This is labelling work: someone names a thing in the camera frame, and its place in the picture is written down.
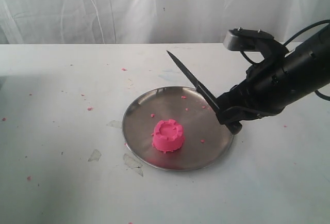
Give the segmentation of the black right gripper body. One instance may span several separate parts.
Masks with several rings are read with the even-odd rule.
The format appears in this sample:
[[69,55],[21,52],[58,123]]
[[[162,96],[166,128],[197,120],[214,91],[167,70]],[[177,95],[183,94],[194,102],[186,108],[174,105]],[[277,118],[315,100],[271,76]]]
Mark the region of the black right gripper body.
[[233,89],[246,91],[247,108],[258,117],[275,116],[291,104],[291,68],[286,61],[268,67],[252,67],[246,79]]

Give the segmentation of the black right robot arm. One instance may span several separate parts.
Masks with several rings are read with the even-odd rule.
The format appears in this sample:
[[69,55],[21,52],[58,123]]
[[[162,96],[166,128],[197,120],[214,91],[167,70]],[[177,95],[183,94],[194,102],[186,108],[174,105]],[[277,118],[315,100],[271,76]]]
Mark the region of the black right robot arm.
[[271,40],[262,44],[264,60],[250,66],[246,78],[217,98],[220,124],[280,114],[293,102],[329,84],[329,26],[292,52]]

